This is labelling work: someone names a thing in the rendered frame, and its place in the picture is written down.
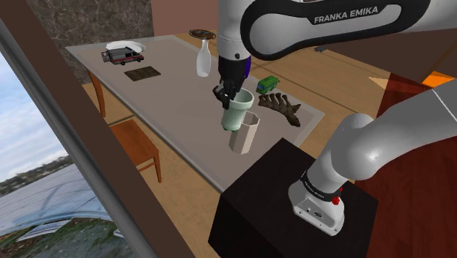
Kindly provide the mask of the white plate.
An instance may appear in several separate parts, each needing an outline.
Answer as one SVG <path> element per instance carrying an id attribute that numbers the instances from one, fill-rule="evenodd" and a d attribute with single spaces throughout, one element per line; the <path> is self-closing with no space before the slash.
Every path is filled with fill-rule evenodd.
<path id="1" fill-rule="evenodd" d="M 107 50 L 113 50 L 113 49 L 119 49 L 119 48 L 129 48 L 137 53 L 141 53 L 146 50 L 145 45 L 143 45 L 141 43 L 137 43 L 132 40 L 114 41 L 114 42 L 108 43 L 105 48 Z"/>

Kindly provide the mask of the white bottle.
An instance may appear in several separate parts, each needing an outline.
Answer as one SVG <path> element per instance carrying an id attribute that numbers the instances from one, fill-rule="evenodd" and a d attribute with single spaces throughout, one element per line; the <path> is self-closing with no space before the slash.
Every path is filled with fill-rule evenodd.
<path id="1" fill-rule="evenodd" d="M 196 72 L 200 77 L 207 77 L 211 70 L 212 58 L 208 40 L 202 40 L 201 48 L 196 59 Z"/>

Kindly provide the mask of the beige hexagonal cup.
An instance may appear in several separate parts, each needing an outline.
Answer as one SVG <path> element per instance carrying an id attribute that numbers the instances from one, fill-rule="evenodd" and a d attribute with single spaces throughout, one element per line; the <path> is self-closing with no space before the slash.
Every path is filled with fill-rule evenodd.
<path id="1" fill-rule="evenodd" d="M 243 155 L 250 151 L 259 121 L 260 119 L 256 114 L 250 111 L 246 112 L 239 130 L 231 133 L 228 145 L 233 152 Z"/>

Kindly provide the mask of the green toy bus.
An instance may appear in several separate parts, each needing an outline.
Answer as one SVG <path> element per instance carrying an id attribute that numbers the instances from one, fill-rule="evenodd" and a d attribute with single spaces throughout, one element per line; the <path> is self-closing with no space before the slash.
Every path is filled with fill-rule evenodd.
<path id="1" fill-rule="evenodd" d="M 279 81 L 280 80 L 273 75 L 267 76 L 257 83 L 256 92 L 264 95 L 267 92 L 272 91 L 278 85 Z"/>

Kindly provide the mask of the brown wooden chair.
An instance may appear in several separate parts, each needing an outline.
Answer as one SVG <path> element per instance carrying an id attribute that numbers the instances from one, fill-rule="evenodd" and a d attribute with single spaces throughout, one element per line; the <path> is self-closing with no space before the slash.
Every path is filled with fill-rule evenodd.
<path id="1" fill-rule="evenodd" d="M 155 167 L 157 181 L 162 182 L 159 149 L 133 120 L 110 126 L 111 131 L 139 172 Z"/>

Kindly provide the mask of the dark brown round plate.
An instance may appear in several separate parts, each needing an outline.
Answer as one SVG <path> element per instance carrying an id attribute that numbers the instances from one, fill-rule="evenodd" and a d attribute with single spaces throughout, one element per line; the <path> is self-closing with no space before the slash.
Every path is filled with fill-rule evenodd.
<path id="1" fill-rule="evenodd" d="M 189 35 L 200 40 L 213 40 L 216 38 L 216 33 L 206 29 L 191 29 Z"/>

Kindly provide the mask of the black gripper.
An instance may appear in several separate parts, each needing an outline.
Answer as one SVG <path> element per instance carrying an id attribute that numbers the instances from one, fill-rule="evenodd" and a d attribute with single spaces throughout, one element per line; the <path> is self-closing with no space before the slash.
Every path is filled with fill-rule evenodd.
<path id="1" fill-rule="evenodd" d="M 229 109 L 230 99 L 233 100 L 240 91 L 243 80 L 231 80 L 230 86 L 224 81 L 228 79 L 247 78 L 250 73 L 251 56 L 247 59 L 230 60 L 222 56 L 218 58 L 218 72 L 221 82 L 216 85 L 212 92 L 222 103 L 225 110 Z"/>

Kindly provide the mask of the pale green cup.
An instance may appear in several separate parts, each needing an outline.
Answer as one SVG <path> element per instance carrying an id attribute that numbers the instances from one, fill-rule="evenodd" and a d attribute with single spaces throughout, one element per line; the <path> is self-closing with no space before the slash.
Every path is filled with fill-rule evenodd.
<path id="1" fill-rule="evenodd" d="M 241 88 L 236 97 L 229 102 L 228 110 L 223 112 L 221 125 L 224 130 L 236 131 L 241 127 L 247 110 L 253 105 L 254 96 L 247 89 Z"/>

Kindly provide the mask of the grey toy ambulance van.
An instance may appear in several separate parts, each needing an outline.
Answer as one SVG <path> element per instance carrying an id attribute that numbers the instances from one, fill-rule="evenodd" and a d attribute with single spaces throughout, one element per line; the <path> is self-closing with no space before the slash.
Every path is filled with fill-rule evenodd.
<path id="1" fill-rule="evenodd" d="M 101 56 L 104 62 L 110 62 L 114 65 L 125 65 L 128 62 L 141 62 L 144 60 L 140 53 L 128 47 L 106 50 L 101 53 Z"/>

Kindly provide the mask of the black robot stand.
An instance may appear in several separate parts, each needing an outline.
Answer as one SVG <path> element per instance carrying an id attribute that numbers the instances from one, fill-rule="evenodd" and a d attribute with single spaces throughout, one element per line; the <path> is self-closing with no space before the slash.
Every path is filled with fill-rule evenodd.
<path id="1" fill-rule="evenodd" d="M 208 242 L 220 258 L 366 258 L 377 199 L 343 185 L 342 230 L 329 236 L 294 214 L 289 186 L 314 159 L 279 140 L 220 196 Z"/>

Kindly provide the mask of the dark brown rectangular mat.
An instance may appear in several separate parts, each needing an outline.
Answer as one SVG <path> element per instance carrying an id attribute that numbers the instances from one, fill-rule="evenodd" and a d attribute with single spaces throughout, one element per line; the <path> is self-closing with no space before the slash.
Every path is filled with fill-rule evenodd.
<path id="1" fill-rule="evenodd" d="M 132 81 L 140 81 L 161 75 L 159 71 L 152 66 L 142 67 L 134 70 L 128 70 L 125 75 Z"/>

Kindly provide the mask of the grey table with wooden legs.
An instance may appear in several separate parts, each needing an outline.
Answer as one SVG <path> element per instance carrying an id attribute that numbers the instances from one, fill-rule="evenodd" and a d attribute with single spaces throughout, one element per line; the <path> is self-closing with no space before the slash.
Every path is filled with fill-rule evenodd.
<path id="1" fill-rule="evenodd" d="M 250 151 L 240 155 L 229 148 L 230 133 L 221 125 L 223 108 L 212 93 L 220 80 L 218 61 L 210 74 L 197 75 L 198 48 L 173 35 L 141 38 L 144 61 L 126 65 L 104 62 L 104 43 L 68 47 L 68 51 L 113 95 L 148 125 L 219 192 L 226 190 L 280 139 L 300 146 L 324 117 L 324 112 L 289 96 L 301 107 L 295 114 L 300 127 L 291 126 L 277 111 L 253 104 L 260 121 Z M 128 70 L 152 66 L 161 75 L 132 81 Z"/>

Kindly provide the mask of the window with brown frame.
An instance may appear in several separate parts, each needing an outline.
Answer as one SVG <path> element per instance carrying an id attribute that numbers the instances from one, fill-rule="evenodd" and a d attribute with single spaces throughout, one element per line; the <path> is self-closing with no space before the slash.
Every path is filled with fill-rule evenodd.
<path id="1" fill-rule="evenodd" d="M 26 0 L 0 0 L 0 178 L 62 154 L 138 258 L 195 258 Z"/>

